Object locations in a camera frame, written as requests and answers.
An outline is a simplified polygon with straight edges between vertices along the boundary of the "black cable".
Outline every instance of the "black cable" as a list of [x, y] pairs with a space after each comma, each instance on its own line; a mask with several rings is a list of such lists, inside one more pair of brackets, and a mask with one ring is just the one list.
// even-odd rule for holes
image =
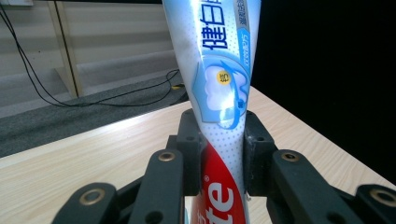
[[[119, 94], [119, 95], [116, 95], [116, 96], [108, 97], [108, 98], [106, 98], [106, 99], [103, 99], [103, 100], [100, 100], [100, 101], [97, 101], [97, 102], [94, 102], [94, 103], [68, 105], [68, 104], [65, 104], [65, 103], [63, 103], [63, 102], [60, 102], [60, 101], [58, 101], [56, 98], [54, 98], [54, 97], [47, 91], [47, 89], [44, 87], [44, 85], [41, 83], [40, 79], [38, 78], [37, 74], [35, 73], [35, 69], [34, 69], [33, 66], [31, 65], [29, 59], [27, 58], [27, 56], [26, 56], [24, 50], [23, 50], [22, 47], [21, 47], [21, 44], [20, 44], [20, 42], [19, 42], [19, 40], [18, 40], [18, 38], [17, 38], [17, 35], [16, 35], [16, 33], [15, 33], [14, 27], [12, 26], [12, 23], [11, 23], [10, 19], [8, 18], [8, 15], [7, 15], [6, 11], [4, 10], [3, 6], [1, 6], [1, 5], [0, 5], [0, 8], [2, 9], [2, 12], [4, 13], [4, 15], [3, 15], [3, 14], [0, 12], [0, 16], [1, 16], [1, 18], [3, 19], [3, 21], [4, 21], [4, 23], [6, 24], [8, 30], [11, 32], [11, 34], [12, 34], [12, 36], [13, 36], [13, 38], [14, 38], [14, 41], [15, 41], [15, 43], [16, 43], [16, 45], [17, 45], [17, 48], [18, 48], [18, 52], [19, 52], [19, 54], [20, 54], [20, 56], [21, 56], [21, 59], [22, 59], [22, 61], [23, 61], [25, 70], [26, 70], [27, 75], [28, 75], [29, 79], [31, 80], [33, 86], [35, 87], [35, 91], [37, 92], [37, 94], [39, 95], [39, 97], [40, 97], [42, 100], [44, 100], [45, 102], [47, 102], [47, 103], [49, 103], [49, 104], [51, 104], [51, 105], [55, 105], [55, 106], [59, 106], [59, 107], [69, 107], [69, 106], [78, 106], [78, 107], [81, 107], [81, 106], [91, 106], [91, 105], [112, 105], [112, 106], [142, 106], [142, 105], [152, 105], [152, 104], [155, 104], [155, 103], [157, 103], [157, 102], [160, 102], [160, 101], [161, 101], [162, 99], [164, 99], [164, 98], [171, 92], [171, 90], [172, 90], [172, 83], [170, 82], [170, 80], [171, 80], [173, 77], [175, 77], [175, 75], [179, 72], [178, 69], [172, 70], [172, 71], [168, 72], [168, 73], [166, 74], [166, 80], [163, 81], [163, 82], [161, 82], [161, 83], [159, 83], [159, 84], [152, 85], [152, 86], [149, 86], [149, 87], [146, 87], [146, 88], [141, 88], [141, 89], [134, 90], [134, 91], [128, 91], [128, 92], [125, 92], [125, 93], [123, 93], [123, 94]], [[27, 66], [26, 62], [29, 64], [29, 66], [30, 66], [32, 72], [33, 72], [34, 75], [35, 75], [35, 79], [37, 80], [37, 82], [39, 83], [39, 85], [41, 86], [41, 88], [46, 92], [46, 94], [47, 94], [51, 99], [53, 99], [54, 101], [56, 101], [58, 104], [55, 104], [55, 103], [52, 103], [52, 102], [46, 100], [46, 99], [41, 95], [41, 93], [38, 91], [38, 88], [37, 88], [37, 86], [35, 85], [35, 83], [34, 83], [32, 77], [31, 77], [31, 74], [30, 74], [30, 72], [29, 72], [29, 69], [28, 69], [28, 66]], [[134, 92], [137, 92], [137, 91], [143, 91], [143, 90], [151, 89], [151, 88], [154, 88], [154, 87], [158, 87], [158, 86], [160, 86], [160, 85], [162, 85], [162, 84], [164, 84], [164, 83], [166, 83], [166, 82], [169, 83], [169, 90], [168, 90], [168, 92], [167, 92], [163, 97], [161, 97], [160, 99], [155, 100], [155, 101], [152, 101], [152, 102], [149, 102], [149, 103], [140, 104], [140, 105], [116, 105], [116, 104], [106, 104], [106, 103], [102, 103], [102, 102], [104, 102], [104, 101], [108, 101], [108, 100], [111, 100], [111, 99], [115, 99], [115, 98], [117, 98], [117, 97], [121, 97], [121, 96], [130, 94], [130, 93], [134, 93]]]

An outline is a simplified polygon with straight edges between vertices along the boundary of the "table surface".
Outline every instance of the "table surface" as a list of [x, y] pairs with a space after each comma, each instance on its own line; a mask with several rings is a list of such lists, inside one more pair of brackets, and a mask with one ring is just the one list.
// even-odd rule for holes
[[[51, 223], [77, 189], [107, 182], [117, 189], [145, 173], [152, 153], [177, 134], [190, 102], [77, 134], [0, 159], [0, 223]], [[355, 194], [361, 184], [394, 185], [251, 88], [248, 109], [280, 149], [304, 154], [333, 186]], [[190, 211], [191, 198], [186, 199]], [[248, 203], [251, 223], [271, 223], [265, 198]]]

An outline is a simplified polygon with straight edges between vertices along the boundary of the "dark background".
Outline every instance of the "dark background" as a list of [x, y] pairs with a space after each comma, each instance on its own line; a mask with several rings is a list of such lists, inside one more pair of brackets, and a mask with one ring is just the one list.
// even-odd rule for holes
[[252, 77], [253, 87], [393, 184], [395, 13], [384, 0], [264, 0]]

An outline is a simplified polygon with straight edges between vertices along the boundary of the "toothpaste tube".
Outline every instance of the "toothpaste tube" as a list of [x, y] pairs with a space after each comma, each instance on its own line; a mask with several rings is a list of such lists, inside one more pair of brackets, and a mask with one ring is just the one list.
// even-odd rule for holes
[[207, 147], [191, 223], [249, 223], [242, 147], [261, 0], [163, 0]]

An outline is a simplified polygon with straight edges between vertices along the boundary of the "red label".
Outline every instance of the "red label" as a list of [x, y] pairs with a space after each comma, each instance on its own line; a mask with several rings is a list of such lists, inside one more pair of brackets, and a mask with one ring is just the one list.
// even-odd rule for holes
[[202, 185], [201, 194], [193, 201], [192, 224], [246, 223], [239, 189], [210, 143], [202, 157]]

